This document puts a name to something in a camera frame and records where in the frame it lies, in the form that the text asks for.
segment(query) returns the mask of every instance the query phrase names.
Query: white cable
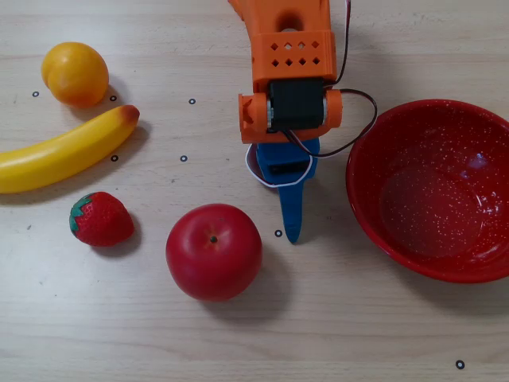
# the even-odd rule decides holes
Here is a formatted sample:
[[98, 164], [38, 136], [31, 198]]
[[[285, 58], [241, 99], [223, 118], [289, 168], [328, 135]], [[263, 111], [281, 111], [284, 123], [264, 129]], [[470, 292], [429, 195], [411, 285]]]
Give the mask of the white cable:
[[257, 181], [259, 181], [264, 186], [269, 187], [271, 189], [278, 189], [279, 187], [290, 187], [291, 185], [298, 185], [300, 182], [304, 181], [305, 177], [308, 175], [309, 171], [311, 171], [311, 168], [313, 167], [314, 158], [311, 155], [309, 155], [309, 166], [308, 166], [307, 170], [302, 174], [302, 176], [298, 178], [298, 180], [293, 181], [291, 183], [283, 183], [281, 185], [274, 185], [272, 183], [267, 183], [266, 181], [261, 179], [258, 175], [256, 175], [256, 173], [249, 166], [249, 161], [247, 159], [249, 158], [249, 153], [251, 152], [252, 148], [253, 148], [252, 144], [249, 145], [249, 147], [247, 148], [247, 152], [246, 152], [246, 167], [249, 170], [249, 172], [251, 173], [251, 175], [253, 175], [253, 177]]

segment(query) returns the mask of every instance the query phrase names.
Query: toy strawberry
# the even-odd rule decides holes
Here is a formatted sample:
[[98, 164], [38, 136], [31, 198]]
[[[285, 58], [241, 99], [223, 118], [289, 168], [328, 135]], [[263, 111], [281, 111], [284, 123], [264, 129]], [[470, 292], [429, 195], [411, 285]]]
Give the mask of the toy strawberry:
[[134, 232], [122, 202], [109, 193], [91, 193], [72, 206], [69, 217], [72, 234], [94, 247], [111, 247]]

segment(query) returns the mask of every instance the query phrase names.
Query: light wood surface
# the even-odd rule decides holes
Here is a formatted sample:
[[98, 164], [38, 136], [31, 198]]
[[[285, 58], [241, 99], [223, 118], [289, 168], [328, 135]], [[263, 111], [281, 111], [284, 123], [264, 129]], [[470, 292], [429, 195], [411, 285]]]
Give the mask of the light wood surface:
[[[354, 0], [344, 86], [382, 111], [449, 98], [509, 119], [508, 15], [507, 0]], [[340, 53], [342, 0], [332, 22]], [[79, 112], [54, 100], [40, 65], [62, 41], [104, 56], [119, 100]], [[306, 183], [300, 243], [275, 237], [278, 196], [243, 163], [237, 95], [251, 93], [250, 44], [226, 0], [0, 0], [0, 84], [1, 151], [121, 103], [142, 113], [117, 162], [0, 196], [1, 382], [509, 380], [509, 280], [451, 285], [390, 261], [348, 205], [348, 153]], [[353, 138], [369, 113], [348, 98], [324, 148]], [[69, 231], [72, 204], [97, 190], [137, 221], [114, 250]], [[165, 241], [210, 202], [251, 216], [265, 258], [242, 296], [202, 305], [173, 282]]]

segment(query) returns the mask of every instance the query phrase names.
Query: toy banana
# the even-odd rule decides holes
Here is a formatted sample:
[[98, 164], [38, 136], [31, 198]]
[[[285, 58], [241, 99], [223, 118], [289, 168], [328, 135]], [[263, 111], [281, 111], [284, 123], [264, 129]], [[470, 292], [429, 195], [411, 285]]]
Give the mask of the toy banana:
[[0, 193], [51, 185], [106, 157], [133, 132], [140, 112], [117, 107], [45, 142], [0, 154]]

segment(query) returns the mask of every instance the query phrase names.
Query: toy orange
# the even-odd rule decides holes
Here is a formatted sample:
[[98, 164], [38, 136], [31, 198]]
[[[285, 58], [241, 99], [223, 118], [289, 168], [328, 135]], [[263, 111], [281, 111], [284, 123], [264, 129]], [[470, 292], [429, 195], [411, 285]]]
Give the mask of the toy orange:
[[108, 89], [108, 68], [103, 58], [79, 42], [64, 42], [51, 49], [41, 71], [51, 93], [69, 106], [94, 106]]

